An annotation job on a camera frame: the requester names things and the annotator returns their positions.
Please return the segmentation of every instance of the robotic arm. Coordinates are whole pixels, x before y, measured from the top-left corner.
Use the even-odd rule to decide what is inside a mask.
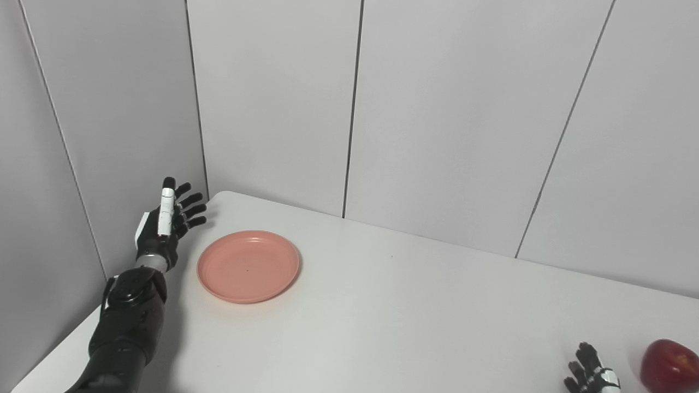
[[[579,362],[568,363],[575,379],[568,377],[563,380],[570,393],[621,393],[617,375],[612,369],[602,366],[592,345],[580,343],[575,357]]]
[[[102,296],[100,318],[88,345],[89,362],[66,393],[136,393],[143,368],[155,354],[164,320],[164,274],[178,260],[178,241],[206,222],[194,217],[206,210],[201,193],[179,203],[192,186],[163,182],[161,205],[146,213],[136,233],[136,265],[110,278]]]

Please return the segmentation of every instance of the tabletop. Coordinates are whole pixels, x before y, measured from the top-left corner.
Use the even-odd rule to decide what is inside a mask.
[[[566,392],[581,341],[625,392],[645,392],[645,348],[699,348],[699,300],[361,224],[233,192],[183,239],[166,275],[163,333],[142,393]],[[301,256],[281,295],[234,304],[206,292],[196,263],[216,239],[271,231]],[[70,387],[92,313],[13,393]]]

